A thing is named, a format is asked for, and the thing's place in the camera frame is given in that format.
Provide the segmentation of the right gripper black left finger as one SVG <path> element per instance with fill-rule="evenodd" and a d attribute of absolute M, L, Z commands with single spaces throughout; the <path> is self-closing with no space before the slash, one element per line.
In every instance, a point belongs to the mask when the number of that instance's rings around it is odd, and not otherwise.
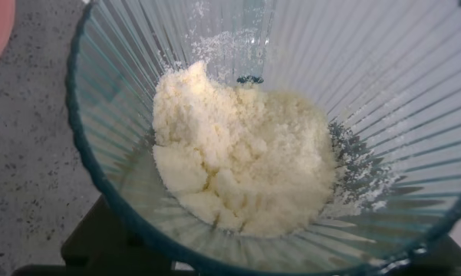
<path fill-rule="evenodd" d="M 173 262 L 143 243 L 100 197 L 61 246 L 69 267 L 84 271 L 170 271 Z"/>

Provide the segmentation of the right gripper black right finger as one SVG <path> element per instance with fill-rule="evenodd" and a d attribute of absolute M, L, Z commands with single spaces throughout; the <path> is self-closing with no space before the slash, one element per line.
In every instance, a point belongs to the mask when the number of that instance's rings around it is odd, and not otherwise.
<path fill-rule="evenodd" d="M 461 275 L 461 247 L 445 235 L 426 254 L 413 259 L 406 275 Z"/>

